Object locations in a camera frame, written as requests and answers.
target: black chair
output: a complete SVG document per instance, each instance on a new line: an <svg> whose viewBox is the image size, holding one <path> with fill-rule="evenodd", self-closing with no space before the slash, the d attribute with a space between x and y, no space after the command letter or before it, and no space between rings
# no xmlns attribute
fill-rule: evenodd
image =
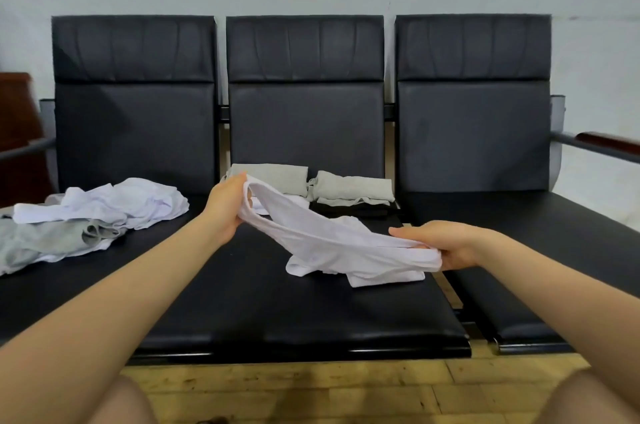
<svg viewBox="0 0 640 424"><path fill-rule="evenodd" d="M231 160L384 177L381 16L227 19ZM363 219L374 231L396 217ZM290 254L239 228L160 321L191 309L210 361L327 361L470 354L434 279L354 289L285 272Z"/></svg>
<svg viewBox="0 0 640 424"><path fill-rule="evenodd" d="M550 59L549 16L398 16L401 205L414 224L444 219L496 229L640 296L640 234L548 191L552 140L636 162L640 149L552 133ZM571 349L483 269L447 277L501 352Z"/></svg>
<svg viewBox="0 0 640 424"><path fill-rule="evenodd" d="M142 177L178 187L191 208L180 218L130 231L108 250L0 277L0 343L202 211L218 179L215 26L211 16L53 18L61 190ZM188 317L180 329L189 327ZM141 347L165 332L174 333L155 329ZM185 344L191 339L176 341Z"/></svg>

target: wooden furniture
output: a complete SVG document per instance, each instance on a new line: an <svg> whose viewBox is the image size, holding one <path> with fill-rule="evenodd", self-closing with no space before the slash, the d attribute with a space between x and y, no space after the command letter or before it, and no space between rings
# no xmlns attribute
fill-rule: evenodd
<svg viewBox="0 0 640 424"><path fill-rule="evenodd" d="M43 137L28 73L0 73L0 153ZM40 203L52 193L45 153L0 161L0 207Z"/></svg>

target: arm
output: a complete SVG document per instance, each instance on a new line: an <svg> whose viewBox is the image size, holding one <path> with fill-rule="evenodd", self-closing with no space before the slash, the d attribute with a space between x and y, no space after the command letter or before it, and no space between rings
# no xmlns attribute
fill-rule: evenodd
<svg viewBox="0 0 640 424"><path fill-rule="evenodd" d="M86 419L158 318L235 233L245 179L215 186L201 215L0 348L0 424Z"/></svg>
<svg viewBox="0 0 640 424"><path fill-rule="evenodd" d="M435 221L390 232L443 250L445 270L485 268L640 408L640 299L487 229Z"/></svg>

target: armrest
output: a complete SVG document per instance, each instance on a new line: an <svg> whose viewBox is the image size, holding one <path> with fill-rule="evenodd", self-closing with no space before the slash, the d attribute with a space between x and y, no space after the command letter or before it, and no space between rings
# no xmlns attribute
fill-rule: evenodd
<svg viewBox="0 0 640 424"><path fill-rule="evenodd" d="M553 132L551 139L564 145L640 164L640 141L634 139L594 132L577 135Z"/></svg>
<svg viewBox="0 0 640 424"><path fill-rule="evenodd" d="M6 161L23 155L31 155L33 153L43 152L44 150L50 148L55 144L55 138L35 139L31 141L28 146L22 146L21 148L15 148L14 150L0 152L0 161Z"/></svg>

